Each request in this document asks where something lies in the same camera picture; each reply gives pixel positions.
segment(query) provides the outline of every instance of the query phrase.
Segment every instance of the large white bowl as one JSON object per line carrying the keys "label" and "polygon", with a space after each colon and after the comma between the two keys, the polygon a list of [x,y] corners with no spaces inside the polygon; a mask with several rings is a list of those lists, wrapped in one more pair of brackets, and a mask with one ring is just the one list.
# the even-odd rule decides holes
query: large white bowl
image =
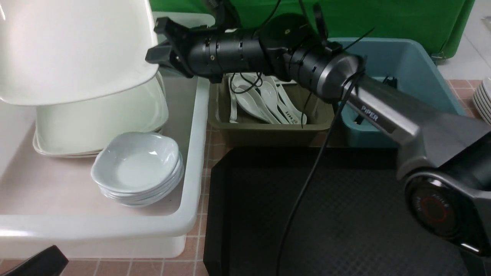
{"label": "large white bowl", "polygon": [[156,133],[124,133],[97,156],[92,179],[117,193],[143,193],[159,186],[179,159],[174,139]]}
{"label": "large white bowl", "polygon": [[121,92],[151,79],[157,45],[148,0],[2,0],[0,99],[53,105]]}
{"label": "large white bowl", "polygon": [[158,77],[103,98],[36,108],[39,149],[48,155],[102,150],[126,132],[152,132],[168,119],[164,86]]}

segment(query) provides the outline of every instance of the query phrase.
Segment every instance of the green cloth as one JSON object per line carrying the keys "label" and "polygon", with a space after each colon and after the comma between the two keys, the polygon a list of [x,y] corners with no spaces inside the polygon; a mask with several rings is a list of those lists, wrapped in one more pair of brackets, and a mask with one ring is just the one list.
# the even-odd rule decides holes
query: green cloth
{"label": "green cloth", "polygon": [[[276,0],[231,0],[244,27],[256,27]],[[312,5],[304,0],[314,24]],[[154,11],[209,13],[202,0],[150,0]],[[452,57],[457,51],[474,0],[320,0],[329,37],[358,37],[375,27],[371,37],[408,38],[430,54]],[[275,15],[300,13],[297,0],[282,0]]]}

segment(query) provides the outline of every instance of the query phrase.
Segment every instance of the black textured mat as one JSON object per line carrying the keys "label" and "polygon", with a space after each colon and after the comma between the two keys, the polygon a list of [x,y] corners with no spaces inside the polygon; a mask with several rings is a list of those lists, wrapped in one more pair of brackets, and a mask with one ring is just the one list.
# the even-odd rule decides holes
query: black textured mat
{"label": "black textured mat", "polygon": [[[280,234],[316,148],[239,148],[212,170],[210,276],[273,276]],[[328,148],[293,222],[282,276],[462,276],[459,251],[418,226],[395,150]]]}

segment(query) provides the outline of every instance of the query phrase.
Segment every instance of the white plastic tub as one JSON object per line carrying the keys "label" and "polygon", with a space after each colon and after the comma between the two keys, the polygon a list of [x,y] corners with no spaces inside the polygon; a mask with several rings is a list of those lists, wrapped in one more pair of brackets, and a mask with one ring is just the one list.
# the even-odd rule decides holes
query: white plastic tub
{"label": "white plastic tub", "polygon": [[34,110],[0,103],[0,258],[27,258],[53,244],[70,258],[170,258],[184,250],[201,189],[210,84],[164,84],[169,120],[162,134],[178,142],[186,172],[169,196],[141,209],[99,192],[90,177],[94,158],[37,154]]}

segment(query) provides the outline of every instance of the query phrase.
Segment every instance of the robotic arm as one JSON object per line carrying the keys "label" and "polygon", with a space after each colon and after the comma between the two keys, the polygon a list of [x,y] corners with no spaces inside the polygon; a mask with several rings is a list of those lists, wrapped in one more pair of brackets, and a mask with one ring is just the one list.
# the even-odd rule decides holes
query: robotic arm
{"label": "robotic arm", "polygon": [[[302,15],[282,14],[258,29],[238,28],[237,20],[230,26],[186,28],[159,18],[155,32],[167,41],[149,49],[146,60],[212,83],[239,72],[293,79],[333,104],[363,64],[318,35]],[[356,84],[348,104],[399,144],[397,178],[406,182],[411,214],[438,237],[490,257],[490,126],[440,112],[369,76]]]}

